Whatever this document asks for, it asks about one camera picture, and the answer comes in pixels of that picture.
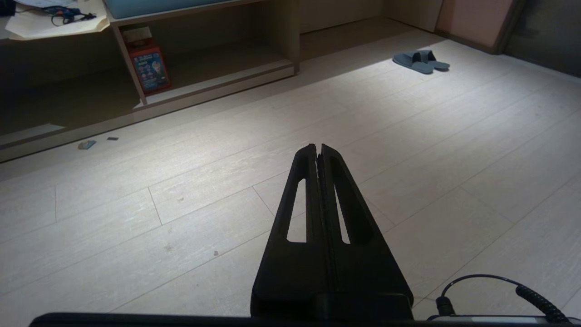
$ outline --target cable connector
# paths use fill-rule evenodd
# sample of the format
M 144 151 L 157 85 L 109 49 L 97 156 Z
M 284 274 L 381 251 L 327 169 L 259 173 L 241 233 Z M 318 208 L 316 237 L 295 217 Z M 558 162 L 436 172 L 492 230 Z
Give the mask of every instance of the cable connector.
M 454 307 L 449 298 L 440 296 L 436 299 L 437 313 L 441 317 L 455 315 Z

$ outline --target pair of slippers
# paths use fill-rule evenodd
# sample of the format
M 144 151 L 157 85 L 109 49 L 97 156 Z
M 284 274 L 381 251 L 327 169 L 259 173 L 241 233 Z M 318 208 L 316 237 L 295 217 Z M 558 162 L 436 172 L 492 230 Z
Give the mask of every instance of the pair of slippers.
M 423 74 L 431 74 L 434 69 L 447 70 L 450 67 L 445 62 L 437 61 L 432 50 L 406 51 L 393 56 L 393 61 Z

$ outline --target black coiled cable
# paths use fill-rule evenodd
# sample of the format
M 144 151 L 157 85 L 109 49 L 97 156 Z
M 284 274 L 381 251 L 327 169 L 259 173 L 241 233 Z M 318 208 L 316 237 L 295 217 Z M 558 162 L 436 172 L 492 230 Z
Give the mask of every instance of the black coiled cable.
M 539 293 L 533 291 L 532 289 L 524 286 L 521 283 L 515 282 L 514 280 L 511 280 L 511 279 L 508 279 L 505 277 L 501 277 L 501 276 L 487 275 L 487 274 L 476 274 L 476 275 L 463 276 L 463 277 L 454 279 L 448 285 L 446 285 L 446 287 L 442 291 L 442 295 L 436 299 L 438 313 L 440 314 L 440 316 L 454 315 L 455 314 L 454 308 L 452 307 L 452 303 L 451 303 L 450 299 L 445 296 L 446 292 L 448 291 L 448 289 L 450 287 L 452 287 L 452 285 L 454 285 L 457 282 L 460 282 L 461 280 L 464 280 L 464 279 L 481 278 L 481 277 L 500 279 L 500 280 L 503 280 L 505 282 L 516 285 L 517 286 L 517 289 L 516 289 L 517 295 L 524 298 L 526 301 L 528 301 L 529 303 L 534 305 L 537 309 L 539 309 L 542 313 L 544 313 L 546 316 L 547 322 L 549 322 L 551 324 L 571 324 L 569 319 L 563 314 L 563 312 L 561 312 L 561 310 L 559 310 L 553 303 L 551 303 L 551 301 L 547 300 L 546 298 L 541 296 Z

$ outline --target small debris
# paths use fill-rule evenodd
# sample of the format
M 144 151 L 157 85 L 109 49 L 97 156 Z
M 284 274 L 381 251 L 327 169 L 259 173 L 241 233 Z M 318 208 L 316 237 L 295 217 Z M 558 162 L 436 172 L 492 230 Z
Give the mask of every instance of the small debris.
M 93 145 L 95 145 L 95 143 L 97 143 L 97 141 L 84 141 L 84 142 L 80 142 L 78 145 L 78 149 L 79 150 L 88 150 L 90 149 Z

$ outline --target light wood laminate floor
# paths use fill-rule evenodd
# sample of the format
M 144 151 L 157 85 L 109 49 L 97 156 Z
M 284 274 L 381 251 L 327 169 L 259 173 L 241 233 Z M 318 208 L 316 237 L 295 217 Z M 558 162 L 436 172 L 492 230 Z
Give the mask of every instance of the light wood laminate floor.
M 393 33 L 332 42 L 331 54 L 311 34 L 325 55 L 297 77 L 96 136 L 89 151 L 1 164 L 0 326 L 55 311 L 249 315 L 288 169 L 308 143 L 342 153 L 417 319 L 468 273 L 518 280 L 581 316 L 579 80 L 390 20 L 369 26 Z M 418 48 L 450 71 L 391 61 Z M 289 238 L 304 239 L 304 200 L 293 216 Z M 539 314 L 495 280 L 449 296 L 459 314 Z

